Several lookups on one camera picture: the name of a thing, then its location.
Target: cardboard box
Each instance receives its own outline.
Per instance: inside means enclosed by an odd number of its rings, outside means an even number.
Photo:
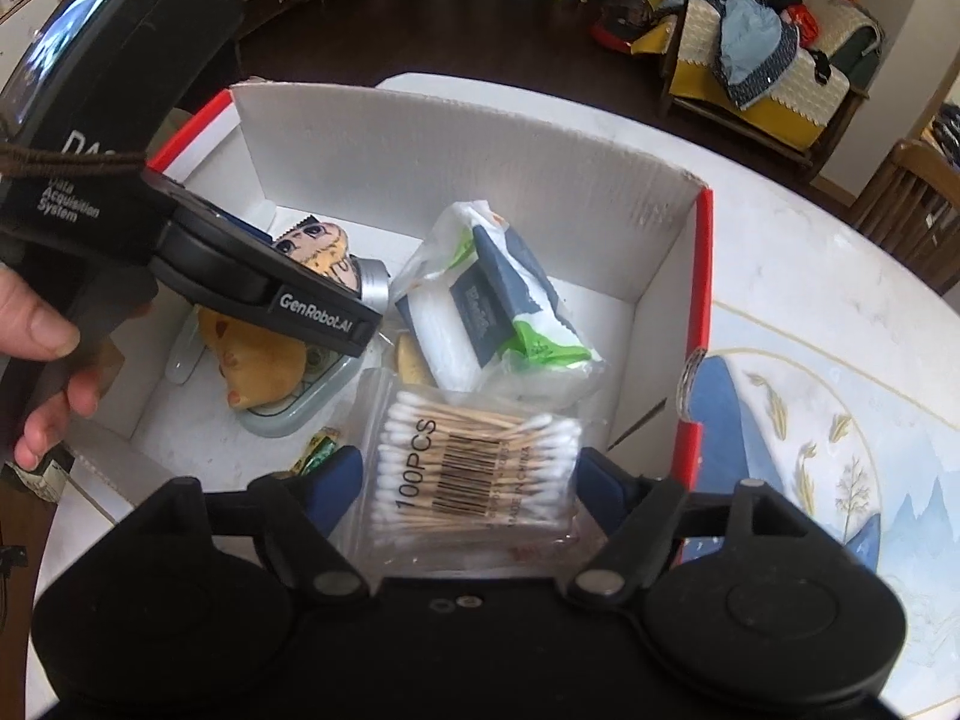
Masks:
[[[543,122],[419,95],[286,83],[224,91],[167,143],[157,170],[272,234],[306,214],[342,224],[350,251],[397,272],[445,206],[488,199],[554,278],[608,362],[584,407],[589,443],[632,473],[690,481],[698,429],[678,385],[707,345],[710,192],[684,170]],[[114,335],[128,365],[69,436],[131,503],[172,475],[235,490],[286,469],[353,387],[285,439],[252,436],[205,354],[183,386],[162,376],[184,301],[162,293]],[[376,359],[366,364],[373,365]],[[655,414],[630,433],[651,410]]]

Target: device screen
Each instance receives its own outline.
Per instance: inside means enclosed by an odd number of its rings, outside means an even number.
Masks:
[[[43,82],[104,0],[64,0],[37,33],[0,95],[8,137],[19,131]]]

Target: human hand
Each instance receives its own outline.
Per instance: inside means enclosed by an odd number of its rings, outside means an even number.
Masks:
[[[65,357],[80,343],[80,331],[37,295],[6,266],[0,266],[0,353],[25,360],[49,361]],[[40,458],[66,433],[70,412],[93,416],[100,398],[101,370],[90,367],[74,373],[64,391],[35,410],[16,442],[13,459],[21,469],[37,467]]]

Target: chair backrest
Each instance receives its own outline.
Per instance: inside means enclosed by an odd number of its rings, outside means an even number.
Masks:
[[[960,279],[960,172],[929,143],[891,148],[846,221],[940,295]]]

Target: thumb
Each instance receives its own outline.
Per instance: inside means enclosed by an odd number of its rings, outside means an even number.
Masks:
[[[20,276],[0,265],[0,353],[26,360],[65,357],[80,331],[40,298]]]

